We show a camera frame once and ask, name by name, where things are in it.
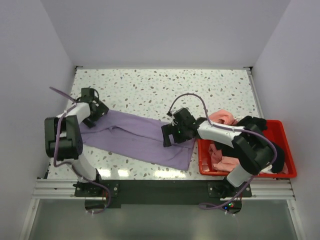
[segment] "gray floor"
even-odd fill
[[[42,200],[30,239],[297,239],[286,201],[248,200],[236,218],[182,205],[124,205],[91,216],[83,200]]]

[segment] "metal frame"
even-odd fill
[[[264,118],[253,76],[249,68],[245,68],[252,87],[254,100],[258,114]],[[27,211],[25,221],[20,234],[20,240],[28,240],[35,221],[36,213],[41,199],[60,199],[60,200],[94,200],[96,197],[75,197],[73,184],[76,180],[60,179],[38,179],[33,189],[32,199]],[[290,211],[290,216],[298,240],[305,240],[306,235],[302,227],[302,222],[297,213],[295,195],[289,179],[266,179],[256,178],[251,184],[252,197],[243,197],[243,200],[286,200]]]

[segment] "red plastic tray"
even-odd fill
[[[278,144],[284,150],[284,161],[288,168],[288,174],[267,174],[261,173],[258,175],[260,178],[295,178],[297,176],[296,167],[292,158],[288,141],[286,138],[284,126],[278,120],[267,120],[267,130],[263,134],[270,141]],[[199,154],[199,171],[203,175],[212,176],[227,176],[228,172],[217,171],[212,168],[211,156],[209,154],[209,145],[211,140],[198,139],[198,154]]]

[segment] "speckled tabletop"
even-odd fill
[[[166,113],[172,101],[184,93],[200,95],[209,114],[225,109],[235,117],[259,116],[246,70],[78,69],[71,95],[78,97],[81,88],[87,87],[95,88],[100,99],[112,110],[163,122],[170,121]],[[188,107],[195,118],[204,116],[200,100],[193,96],[180,98],[174,107]],[[212,179],[211,176],[199,173],[197,144],[188,171],[135,160],[89,146],[84,146],[83,153],[103,179]],[[54,168],[52,164],[47,178],[77,179],[67,166]]]

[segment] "table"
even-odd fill
[[[184,93],[200,95],[208,113],[225,109],[236,116],[258,117],[252,86],[246,70],[211,69],[78,69],[71,96],[81,88],[95,88],[110,109],[142,117],[170,121],[166,115],[173,100]],[[180,98],[174,109],[189,108],[195,118],[205,115],[198,98]],[[102,179],[112,180],[209,180],[199,173],[198,146],[194,147],[188,171],[151,164],[126,156],[84,146],[84,155]],[[67,167],[51,164],[48,179],[75,180]]]

